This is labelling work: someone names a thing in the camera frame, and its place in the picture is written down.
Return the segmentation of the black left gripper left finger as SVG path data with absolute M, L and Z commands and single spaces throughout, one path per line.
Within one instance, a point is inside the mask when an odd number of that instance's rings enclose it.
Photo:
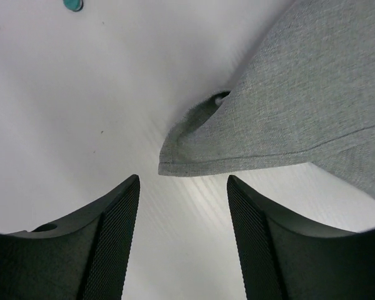
M 33 231 L 0 234 L 0 299 L 121 299 L 139 195 L 132 175 Z

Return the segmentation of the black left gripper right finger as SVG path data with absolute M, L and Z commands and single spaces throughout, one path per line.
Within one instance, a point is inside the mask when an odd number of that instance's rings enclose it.
M 236 176 L 227 197 L 248 299 L 375 299 L 375 228 L 321 224 Z

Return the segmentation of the grey cloth napkin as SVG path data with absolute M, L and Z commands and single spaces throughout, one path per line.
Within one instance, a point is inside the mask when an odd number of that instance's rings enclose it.
M 158 172 L 312 163 L 375 199 L 375 1 L 296 1 L 237 84 L 190 109 Z

